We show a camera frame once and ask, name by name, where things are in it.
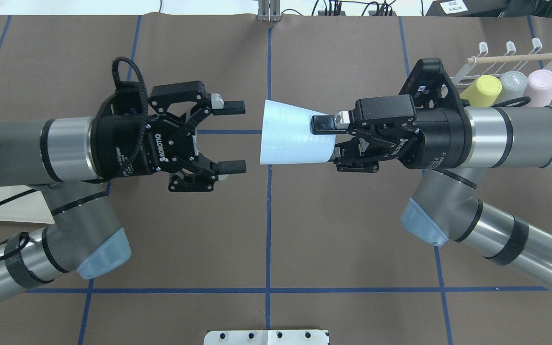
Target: label sticker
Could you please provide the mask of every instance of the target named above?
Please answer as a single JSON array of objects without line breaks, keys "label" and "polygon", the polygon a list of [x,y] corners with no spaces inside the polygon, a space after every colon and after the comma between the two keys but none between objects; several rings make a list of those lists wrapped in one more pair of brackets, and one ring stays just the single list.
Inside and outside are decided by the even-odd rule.
[{"label": "label sticker", "polygon": [[442,9],[446,14],[460,13],[460,12],[467,11],[466,3],[464,2],[464,0],[453,0],[453,1],[441,2],[440,6],[442,6]]}]

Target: robotiq logo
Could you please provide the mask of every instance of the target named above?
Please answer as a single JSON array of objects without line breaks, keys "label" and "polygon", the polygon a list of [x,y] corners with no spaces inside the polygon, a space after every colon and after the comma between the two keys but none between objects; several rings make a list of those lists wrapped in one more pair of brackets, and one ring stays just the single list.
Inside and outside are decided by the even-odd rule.
[{"label": "robotiq logo", "polygon": [[392,156],[397,156],[397,153],[399,153],[399,151],[402,149],[403,145],[406,144],[407,141],[408,141],[408,139],[400,139],[399,140],[399,145],[395,148],[395,151],[393,151],[393,153],[391,155]]},{"label": "robotiq logo", "polygon": [[161,135],[159,133],[155,134],[155,140],[157,143],[157,151],[159,151],[159,161],[169,161],[165,157],[165,151],[163,150],[163,143],[161,142]]}]

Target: drying rack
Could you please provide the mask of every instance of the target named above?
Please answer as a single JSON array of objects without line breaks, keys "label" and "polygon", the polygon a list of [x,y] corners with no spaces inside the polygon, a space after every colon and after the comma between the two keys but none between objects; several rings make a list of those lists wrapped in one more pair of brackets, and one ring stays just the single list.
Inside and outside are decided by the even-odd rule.
[{"label": "drying rack", "polygon": [[[549,60],[543,69],[552,70],[552,53],[540,53],[542,49],[542,42],[539,38],[532,39],[532,50],[525,55],[515,55],[517,48],[511,41],[506,42],[506,53],[501,57],[487,57],[489,53],[489,46],[486,42],[480,42],[478,44],[478,55],[475,57],[469,57],[464,65],[454,77],[451,77],[453,83],[458,87],[466,87],[471,85],[478,77],[491,75],[499,78],[505,72],[509,70],[520,70],[526,63],[533,60]],[[504,69],[504,66],[508,63],[516,63],[512,68],[508,70]],[[477,65],[489,65],[482,73],[477,75],[470,74],[471,71]]]}]

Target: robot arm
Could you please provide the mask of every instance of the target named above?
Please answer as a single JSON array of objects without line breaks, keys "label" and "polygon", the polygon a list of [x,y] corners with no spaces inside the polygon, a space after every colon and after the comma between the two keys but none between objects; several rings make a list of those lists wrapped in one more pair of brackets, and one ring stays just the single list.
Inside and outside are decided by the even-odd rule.
[{"label": "robot arm", "polygon": [[[196,127],[210,114],[245,112],[201,81],[162,85],[145,95],[138,82],[118,80],[95,118],[0,123],[0,186],[29,185],[44,195],[54,225],[0,244],[0,301],[77,270],[103,275],[131,256],[125,230],[101,183],[114,177],[170,173],[171,192],[211,192],[219,177],[246,172],[241,161],[215,163],[197,149]],[[182,116],[167,111],[193,101]],[[147,114],[148,102],[156,115]]]},{"label": "robot arm", "polygon": [[391,159],[427,169],[401,218],[412,234],[437,246],[462,242],[552,288],[552,236],[473,196],[485,168],[552,166],[552,107],[467,105],[440,60],[423,59],[399,96],[358,100],[310,126],[354,136],[334,148],[338,171],[375,173]]}]

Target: yellow cup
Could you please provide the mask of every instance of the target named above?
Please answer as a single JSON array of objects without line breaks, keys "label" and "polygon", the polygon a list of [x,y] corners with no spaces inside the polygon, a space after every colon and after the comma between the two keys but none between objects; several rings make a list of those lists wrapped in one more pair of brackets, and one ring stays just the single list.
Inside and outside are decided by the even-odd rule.
[{"label": "yellow cup", "polygon": [[502,83],[494,76],[480,76],[461,93],[472,107],[490,107],[502,92]]}]

